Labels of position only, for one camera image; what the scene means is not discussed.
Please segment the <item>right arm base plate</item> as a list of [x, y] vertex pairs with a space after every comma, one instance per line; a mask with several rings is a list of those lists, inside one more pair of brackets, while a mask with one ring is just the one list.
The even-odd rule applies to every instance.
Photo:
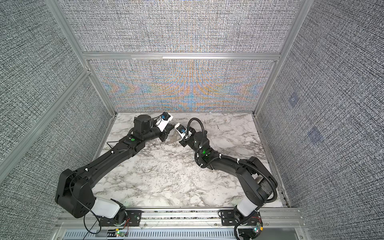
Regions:
[[263, 226], [263, 221], [258, 211], [252, 211], [249, 216], [243, 216], [238, 210], [219, 210], [218, 215], [220, 217], [221, 223], [223, 226], [235, 226], [244, 219], [247, 218], [245, 222], [241, 223], [241, 226], [256, 226], [260, 224]]

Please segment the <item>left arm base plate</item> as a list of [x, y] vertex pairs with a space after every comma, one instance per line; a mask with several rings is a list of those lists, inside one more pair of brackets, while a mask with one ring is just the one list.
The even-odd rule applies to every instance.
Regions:
[[120, 211], [113, 219], [100, 217], [102, 227], [138, 227], [142, 218], [141, 210], [125, 210]]

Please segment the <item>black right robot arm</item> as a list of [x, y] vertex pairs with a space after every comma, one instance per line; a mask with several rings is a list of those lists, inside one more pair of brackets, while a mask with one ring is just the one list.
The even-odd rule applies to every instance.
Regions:
[[277, 199], [278, 183], [258, 158], [238, 159], [222, 155], [211, 148], [203, 132], [187, 134], [185, 130], [177, 130], [177, 133], [182, 138], [180, 144], [194, 150], [195, 162], [200, 168], [222, 171], [237, 177], [245, 197], [236, 205], [236, 210], [243, 217]]

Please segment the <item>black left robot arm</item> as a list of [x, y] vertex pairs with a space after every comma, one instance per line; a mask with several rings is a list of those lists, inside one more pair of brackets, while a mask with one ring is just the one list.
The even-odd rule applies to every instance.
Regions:
[[55, 201], [75, 218], [91, 213], [122, 225], [127, 219], [126, 208], [115, 200], [106, 200], [94, 195], [93, 187], [110, 171], [138, 154], [146, 142], [166, 140], [175, 127], [171, 124], [173, 116], [167, 112], [159, 117], [139, 115], [134, 126], [114, 147], [91, 163], [77, 170], [64, 170], [59, 177]]

